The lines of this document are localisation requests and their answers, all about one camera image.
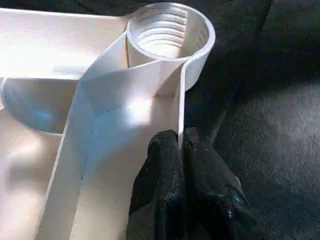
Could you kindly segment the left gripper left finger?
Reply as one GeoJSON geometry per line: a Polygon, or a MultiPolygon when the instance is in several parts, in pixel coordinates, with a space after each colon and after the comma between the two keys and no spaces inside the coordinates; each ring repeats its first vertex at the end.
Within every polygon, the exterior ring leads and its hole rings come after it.
{"type": "Polygon", "coordinates": [[[134,180],[126,238],[183,240],[186,237],[183,163],[173,130],[155,134],[134,180]]]}

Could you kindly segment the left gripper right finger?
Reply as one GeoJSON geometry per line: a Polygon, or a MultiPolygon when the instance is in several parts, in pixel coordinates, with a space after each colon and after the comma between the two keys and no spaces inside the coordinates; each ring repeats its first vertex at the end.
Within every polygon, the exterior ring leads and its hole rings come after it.
{"type": "Polygon", "coordinates": [[[197,240],[259,240],[256,215],[237,176],[196,127],[183,136],[190,236],[197,240]]]}

